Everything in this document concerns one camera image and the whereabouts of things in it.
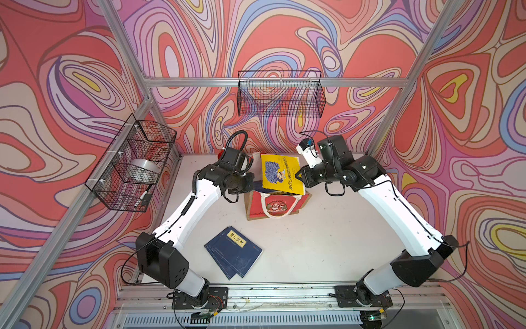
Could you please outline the yellow cover book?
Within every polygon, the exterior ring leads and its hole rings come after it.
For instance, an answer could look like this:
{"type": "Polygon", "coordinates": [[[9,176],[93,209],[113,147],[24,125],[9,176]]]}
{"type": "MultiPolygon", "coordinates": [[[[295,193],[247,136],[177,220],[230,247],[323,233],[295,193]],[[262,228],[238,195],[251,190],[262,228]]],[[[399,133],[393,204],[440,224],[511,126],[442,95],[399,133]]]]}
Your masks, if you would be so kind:
{"type": "Polygon", "coordinates": [[[301,169],[297,156],[263,154],[261,163],[264,189],[305,195],[304,183],[295,177],[301,169]]]}

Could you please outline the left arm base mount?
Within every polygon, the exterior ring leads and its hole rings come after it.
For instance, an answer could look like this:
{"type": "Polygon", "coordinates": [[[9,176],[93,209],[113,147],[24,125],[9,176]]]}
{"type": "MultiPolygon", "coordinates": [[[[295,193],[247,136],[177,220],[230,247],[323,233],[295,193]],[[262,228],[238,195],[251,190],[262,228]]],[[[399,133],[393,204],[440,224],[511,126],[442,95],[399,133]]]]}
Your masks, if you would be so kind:
{"type": "Polygon", "coordinates": [[[227,307],[229,289],[222,286],[205,285],[204,290],[193,297],[175,289],[167,295],[172,300],[172,309],[189,311],[222,311],[227,307]]]}

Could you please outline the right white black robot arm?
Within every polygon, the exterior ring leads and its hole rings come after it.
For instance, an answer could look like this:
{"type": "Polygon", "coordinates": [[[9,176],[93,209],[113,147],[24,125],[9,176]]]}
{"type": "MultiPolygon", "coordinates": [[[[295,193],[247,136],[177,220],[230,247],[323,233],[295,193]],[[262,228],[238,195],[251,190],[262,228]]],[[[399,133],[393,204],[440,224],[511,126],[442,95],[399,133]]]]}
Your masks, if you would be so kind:
{"type": "Polygon", "coordinates": [[[370,304],[374,297],[402,285],[421,286],[460,247],[454,236],[442,234],[416,212],[374,157],[355,158],[341,135],[318,143],[307,137],[296,150],[306,161],[295,175],[305,187],[338,183],[352,189],[376,209],[404,244],[398,257],[357,282],[355,295],[360,303],[370,304]]]}

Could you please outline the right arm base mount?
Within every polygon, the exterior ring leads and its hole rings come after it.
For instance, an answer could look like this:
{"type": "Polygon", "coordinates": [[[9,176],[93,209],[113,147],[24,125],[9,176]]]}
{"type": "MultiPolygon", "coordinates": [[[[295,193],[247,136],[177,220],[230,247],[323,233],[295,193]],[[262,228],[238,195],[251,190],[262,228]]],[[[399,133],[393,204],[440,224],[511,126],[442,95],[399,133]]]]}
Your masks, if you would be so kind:
{"type": "Polygon", "coordinates": [[[340,308],[390,308],[393,305],[388,291],[375,295],[362,281],[358,285],[336,285],[333,294],[340,308]]]}

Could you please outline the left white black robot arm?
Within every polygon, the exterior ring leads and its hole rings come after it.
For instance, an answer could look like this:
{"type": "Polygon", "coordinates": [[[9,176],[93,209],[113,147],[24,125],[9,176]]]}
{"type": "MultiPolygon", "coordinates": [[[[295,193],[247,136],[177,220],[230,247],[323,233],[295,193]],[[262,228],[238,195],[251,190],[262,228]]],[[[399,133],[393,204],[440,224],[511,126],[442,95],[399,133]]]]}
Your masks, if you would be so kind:
{"type": "Polygon", "coordinates": [[[212,204],[223,198],[236,203],[253,190],[253,159],[244,152],[248,133],[238,130],[228,138],[219,159],[194,172],[191,191],[174,214],[152,233],[136,240],[138,270],[164,286],[205,304],[210,283],[190,268],[182,248],[212,204]]]}

